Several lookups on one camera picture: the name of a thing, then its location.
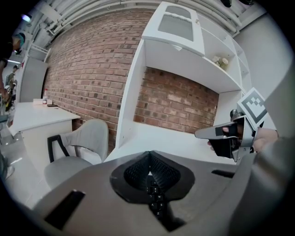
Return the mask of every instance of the cabinet door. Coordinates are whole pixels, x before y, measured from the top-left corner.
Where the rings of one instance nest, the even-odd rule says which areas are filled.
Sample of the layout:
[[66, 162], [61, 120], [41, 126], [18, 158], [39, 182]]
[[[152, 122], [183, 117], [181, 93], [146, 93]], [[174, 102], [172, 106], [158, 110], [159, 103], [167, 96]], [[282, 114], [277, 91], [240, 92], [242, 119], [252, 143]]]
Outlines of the cabinet door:
[[177, 45], [204, 56], [204, 42], [198, 15], [184, 6], [162, 2], [148, 22], [143, 39]]

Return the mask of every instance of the chair backrest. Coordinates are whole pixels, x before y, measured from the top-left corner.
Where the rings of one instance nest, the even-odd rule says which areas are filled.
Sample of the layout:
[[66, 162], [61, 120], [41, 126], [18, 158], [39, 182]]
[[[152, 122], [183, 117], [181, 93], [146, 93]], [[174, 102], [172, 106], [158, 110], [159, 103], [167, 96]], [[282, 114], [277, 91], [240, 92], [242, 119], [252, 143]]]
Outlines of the chair backrest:
[[63, 145], [80, 146], [97, 153], [103, 162], [108, 152], [109, 131], [106, 122], [100, 119], [86, 121], [77, 130], [60, 135]]

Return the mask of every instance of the shoe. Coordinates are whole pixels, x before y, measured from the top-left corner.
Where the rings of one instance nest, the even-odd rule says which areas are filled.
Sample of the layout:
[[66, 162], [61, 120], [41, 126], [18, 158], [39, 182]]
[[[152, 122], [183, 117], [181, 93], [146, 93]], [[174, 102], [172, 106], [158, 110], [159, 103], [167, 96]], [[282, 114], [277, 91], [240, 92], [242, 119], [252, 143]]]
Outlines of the shoe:
[[9, 166], [7, 168], [6, 179], [8, 179], [13, 173], [14, 173], [14, 167], [13, 166]]

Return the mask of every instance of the person's arm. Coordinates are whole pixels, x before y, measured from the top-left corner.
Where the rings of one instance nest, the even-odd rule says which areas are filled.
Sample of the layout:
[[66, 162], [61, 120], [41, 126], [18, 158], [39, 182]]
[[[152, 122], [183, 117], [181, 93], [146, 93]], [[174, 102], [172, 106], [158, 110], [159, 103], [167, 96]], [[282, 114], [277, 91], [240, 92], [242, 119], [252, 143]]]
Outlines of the person's arm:
[[3, 77], [2, 77], [4, 67], [5, 67], [5, 62], [1, 60], [0, 61], [0, 93], [2, 94], [2, 98], [6, 99], [7, 98], [7, 92], [4, 89]]

